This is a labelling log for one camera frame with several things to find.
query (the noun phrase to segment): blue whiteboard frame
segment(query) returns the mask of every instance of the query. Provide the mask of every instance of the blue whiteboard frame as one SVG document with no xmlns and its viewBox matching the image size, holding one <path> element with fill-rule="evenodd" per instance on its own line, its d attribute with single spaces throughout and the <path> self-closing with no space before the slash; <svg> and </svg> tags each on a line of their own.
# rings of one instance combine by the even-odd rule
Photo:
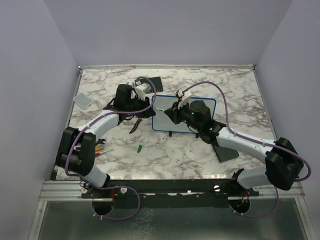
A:
<svg viewBox="0 0 320 240">
<path fill-rule="evenodd" d="M 158 95 L 157 96 L 159 97 L 169 97 L 169 98 L 177 98 L 176 96 L 172 96 L 172 95 Z M 215 115 L 215 111 L 216 111 L 216 106 L 217 106 L 217 100 L 214 99 L 214 98 L 209 98 L 209 97 L 197 97 L 197 96 L 192 96 L 191 99 L 199 99 L 199 100 L 213 100 L 215 102 L 214 104 L 214 109 L 213 109 L 213 112 L 212 112 L 212 118 L 214 118 L 214 115 Z M 172 132 L 172 133 L 181 133 L 181 134 L 195 134 L 194 132 L 186 132 L 186 131 L 164 131 L 164 130 L 156 130 L 154 129 L 154 116 L 152 116 L 152 122 L 151 122 L 151 125 L 152 125 L 152 129 L 154 131 L 157 131 L 157 132 Z"/>
</svg>

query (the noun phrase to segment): cable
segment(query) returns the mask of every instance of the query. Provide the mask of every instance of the cable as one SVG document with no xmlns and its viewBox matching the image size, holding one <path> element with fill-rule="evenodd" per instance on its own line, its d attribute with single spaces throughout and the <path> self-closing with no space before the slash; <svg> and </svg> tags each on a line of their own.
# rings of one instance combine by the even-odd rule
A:
<svg viewBox="0 0 320 240">
<path fill-rule="evenodd" d="M 243 213 L 240 213 L 240 212 L 237 212 L 236 210 L 234 210 L 234 208 L 229 204 L 229 207 L 233 210 L 233 213 L 234 214 L 237 214 L 241 217 L 246 217 L 246 218 L 251 218 L 251 219 L 259 219 L 259 218 L 264 218 L 264 217 L 267 217 L 271 214 L 274 213 L 274 211 L 277 209 L 278 205 L 279 205 L 279 193 L 278 193 L 278 189 L 276 187 L 274 187 L 275 189 L 275 193 L 276 193 L 276 201 L 275 201 L 275 204 L 273 206 L 273 208 L 271 209 L 271 211 L 265 213 L 265 214 L 262 214 L 262 215 L 247 215 L 247 214 L 243 214 Z"/>
<path fill-rule="evenodd" d="M 89 183 L 92 187 L 96 188 L 96 189 L 100 189 L 100 190 L 113 190 L 113 189 L 122 189 L 122 188 L 125 188 L 125 189 L 129 189 L 129 190 L 132 190 L 135 195 L 137 196 L 138 198 L 138 206 L 136 207 L 136 210 L 134 211 L 134 213 L 132 213 L 131 215 L 129 216 L 126 216 L 126 217 L 120 217 L 120 218 L 116 218 L 116 217 L 110 217 L 110 216 L 105 216 L 105 215 L 99 215 L 96 213 L 95 211 L 95 207 L 92 206 L 92 211 L 94 212 L 94 216 L 98 216 L 100 218 L 103 218 L 103 219 L 108 219 L 108 220 L 115 220 L 115 221 L 122 221 L 122 220 L 128 220 L 130 218 L 132 218 L 133 216 L 135 216 L 139 209 L 140 209 L 140 205 L 141 205 L 141 201 L 140 201 L 140 196 L 139 196 L 139 193 L 132 187 L 130 186 L 110 186 L 110 187 L 100 187 L 100 186 L 96 186 L 94 184 L 91 184 Z"/>
<path fill-rule="evenodd" d="M 111 99 L 111 101 L 107 104 L 107 106 L 109 106 L 110 104 L 112 104 L 112 102 L 115 100 L 115 97 Z"/>
<path fill-rule="evenodd" d="M 194 134 L 197 134 L 197 132 L 192 131 L 192 130 L 190 129 L 189 124 L 187 124 L 186 126 L 188 127 L 188 129 L 189 129 L 191 132 L 193 132 Z"/>
<path fill-rule="evenodd" d="M 296 182 L 301 182 L 301 181 L 307 180 L 310 177 L 310 175 L 311 175 L 311 167 L 310 167 L 309 163 L 302 156 L 299 156 L 295 152 L 290 151 L 290 150 L 288 150 L 288 149 L 286 149 L 284 147 L 281 147 L 281 146 L 278 146 L 278 145 L 275 145 L 275 144 L 270 144 L 270 143 L 263 143 L 262 141 L 259 141 L 259 140 L 256 140 L 256 139 L 241 135 L 241 134 L 233 131 L 231 129 L 231 127 L 230 127 L 230 124 L 229 124 L 229 114 L 228 114 L 228 105 L 227 105 L 226 96 L 225 96 L 224 92 L 222 91 L 222 89 L 217 84 L 215 84 L 214 82 L 211 82 L 211 81 L 197 82 L 197 83 L 187 87 L 185 90 L 182 91 L 182 93 L 184 94 L 186 91 L 188 91 L 188 90 L 192 89 L 193 87 L 198 86 L 200 84 L 211 84 L 211 85 L 215 86 L 219 90 L 219 92 L 221 93 L 223 101 L 224 101 L 226 127 L 228 128 L 228 130 L 232 134 L 234 134 L 235 136 L 238 136 L 238 137 L 240 137 L 242 139 L 245 139 L 245 140 L 251 141 L 253 143 L 256 143 L 256 144 L 261 144 L 261 145 L 269 146 L 269 147 L 272 147 L 272 148 L 280 149 L 280 150 L 282 150 L 282 151 L 284 151 L 286 153 L 289 153 L 289 154 L 293 155 L 294 157 L 300 159 L 306 165 L 306 167 L 308 169 L 308 173 L 307 173 L 306 176 L 296 179 L 295 180 Z"/>
<path fill-rule="evenodd" d="M 112 202 L 115 202 L 115 190 L 114 189 L 112 189 Z"/>
<path fill-rule="evenodd" d="M 245 192 L 245 195 L 241 198 L 241 202 L 244 203 L 244 198 L 247 197 L 247 199 L 249 200 L 249 193 L 248 191 Z"/>
<path fill-rule="evenodd" d="M 81 185 L 82 182 L 83 182 L 83 181 L 80 181 L 80 182 L 79 182 L 80 187 L 88 190 L 88 188 L 87 188 L 87 186 L 86 186 L 86 183 L 84 182 L 83 185 Z"/>
<path fill-rule="evenodd" d="M 150 85 L 152 86 L 153 90 L 154 90 L 154 98 L 153 98 L 153 100 L 152 100 L 152 102 L 150 103 L 149 106 L 147 106 L 146 108 L 144 108 L 144 109 L 142 109 L 142 110 L 139 110 L 139 111 L 115 111 L 115 112 L 108 112 L 108 113 L 106 113 L 106 114 L 104 114 L 104 115 L 101 115 L 100 117 L 97 117 L 97 118 L 96 118 L 94 121 L 92 121 L 88 126 L 91 127 L 93 124 L 97 123 L 97 122 L 100 121 L 102 118 L 104 118 L 104 117 L 106 117 L 106 116 L 109 116 L 109 115 L 112 115 L 112 114 L 139 114 L 139 113 L 142 113 L 142 112 L 148 110 L 149 108 L 151 108 L 152 105 L 155 103 L 156 97 L 157 97 L 156 87 L 155 87 L 155 85 L 153 84 L 153 82 L 152 82 L 149 78 L 147 78 L 147 77 L 139 76 L 139 77 L 136 79 L 136 81 L 139 80 L 139 79 L 145 79 L 145 80 L 147 80 L 147 81 L 150 83 Z M 68 157 L 67 157 L 67 159 L 66 159 L 65 166 L 64 166 L 65 174 L 66 174 L 67 176 L 77 176 L 77 177 L 79 176 L 78 174 L 71 174 L 71 173 L 69 173 L 69 172 L 68 172 L 68 167 L 69 167 L 69 162 L 70 162 L 70 158 L 71 158 L 72 152 L 73 152 L 75 146 L 77 145 L 77 142 L 78 142 L 79 138 L 81 137 L 81 135 L 88 129 L 88 126 L 85 126 L 85 127 L 79 132 L 79 134 L 76 136 L 75 140 L 74 140 L 73 143 L 72 143 L 72 146 L 71 146 L 71 148 L 70 148 L 70 151 L 69 151 L 69 154 L 68 154 Z M 137 196 L 137 198 L 138 198 L 138 206 L 137 206 L 135 212 L 134 212 L 133 214 L 127 216 L 127 217 L 114 218 L 114 217 L 108 217 L 108 216 L 98 215 L 99 217 L 104 218 L 104 219 L 109 219 L 109 220 L 121 221 L 121 220 L 130 219 L 130 218 L 132 218 L 134 215 L 136 215 L 136 214 L 138 213 L 138 211 L 139 211 L 139 209 L 140 209 L 140 197 L 139 197 L 139 193 L 138 193 L 135 189 L 133 189 L 132 187 L 129 187 L 129 186 L 100 187 L 100 186 L 96 186 L 96 185 L 91 184 L 91 183 L 90 183 L 90 185 L 93 186 L 94 188 L 100 189 L 100 190 L 113 190 L 113 189 L 127 188 L 127 189 L 132 190 L 132 191 L 135 193 L 135 195 Z"/>
<path fill-rule="evenodd" d="M 131 118 L 125 118 L 124 120 L 126 120 L 126 121 L 129 121 L 129 120 L 132 120 L 134 117 L 135 117 L 135 115 L 134 114 L 132 114 L 132 115 L 130 115 L 129 117 L 131 117 Z"/>
</svg>

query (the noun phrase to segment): glass panel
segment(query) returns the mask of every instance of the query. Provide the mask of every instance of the glass panel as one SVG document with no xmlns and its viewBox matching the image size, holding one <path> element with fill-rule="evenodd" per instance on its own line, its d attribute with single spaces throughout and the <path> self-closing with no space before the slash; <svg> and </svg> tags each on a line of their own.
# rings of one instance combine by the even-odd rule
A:
<svg viewBox="0 0 320 240">
<path fill-rule="evenodd" d="M 274 199 L 251 200 L 248 214 L 269 211 Z M 133 210 L 115 209 L 113 217 Z M 250 219 L 228 208 L 142 208 L 126 221 L 93 217 L 91 202 L 48 202 L 40 240 L 306 240 L 294 199 L 281 199 L 265 218 Z"/>
</svg>

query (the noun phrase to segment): small gray square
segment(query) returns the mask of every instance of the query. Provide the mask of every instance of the small gray square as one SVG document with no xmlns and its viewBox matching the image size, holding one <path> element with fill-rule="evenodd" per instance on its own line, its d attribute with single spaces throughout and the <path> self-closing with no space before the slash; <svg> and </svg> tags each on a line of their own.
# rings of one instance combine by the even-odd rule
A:
<svg viewBox="0 0 320 240">
<path fill-rule="evenodd" d="M 87 109 L 90 106 L 90 104 L 93 102 L 93 100 L 89 98 L 87 95 L 85 95 L 83 92 L 75 96 L 73 98 L 73 101 L 83 109 Z"/>
</svg>

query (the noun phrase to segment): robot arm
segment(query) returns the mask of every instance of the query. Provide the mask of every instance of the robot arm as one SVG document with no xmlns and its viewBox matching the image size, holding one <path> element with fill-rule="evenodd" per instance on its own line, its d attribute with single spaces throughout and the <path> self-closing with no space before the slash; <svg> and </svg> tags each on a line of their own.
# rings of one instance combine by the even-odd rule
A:
<svg viewBox="0 0 320 240">
<path fill-rule="evenodd" d="M 110 176 L 102 172 L 94 164 L 96 141 L 129 116 L 123 112 L 136 112 L 147 108 L 150 105 L 150 99 L 145 97 L 145 93 L 150 89 L 151 87 L 145 83 L 137 87 L 120 84 L 116 90 L 115 98 L 111 101 L 113 104 L 109 103 L 97 117 L 85 125 L 79 128 L 67 127 L 63 131 L 55 164 L 65 169 L 68 154 L 76 137 L 86 128 L 77 141 L 77 144 L 81 144 L 80 149 L 72 150 L 68 170 L 80 175 L 82 179 L 98 187 L 106 187 Z M 107 115 L 112 112 L 117 112 L 118 114 Z M 156 113 L 152 108 L 136 114 L 139 118 L 149 118 L 154 115 Z"/>
<path fill-rule="evenodd" d="M 240 169 L 231 181 L 240 188 L 250 189 L 254 186 L 274 185 L 282 190 L 289 190 L 297 179 L 304 164 L 293 155 L 278 148 L 254 143 L 229 131 L 224 123 L 212 119 L 210 109 L 202 100 L 188 103 L 180 97 L 164 113 L 175 124 L 184 122 L 189 128 L 198 132 L 199 137 L 207 144 L 237 150 L 261 161 L 265 166 L 253 169 Z M 278 141 L 257 138 L 244 133 L 241 135 L 266 144 L 273 144 L 297 153 L 292 144 L 285 138 Z"/>
</svg>

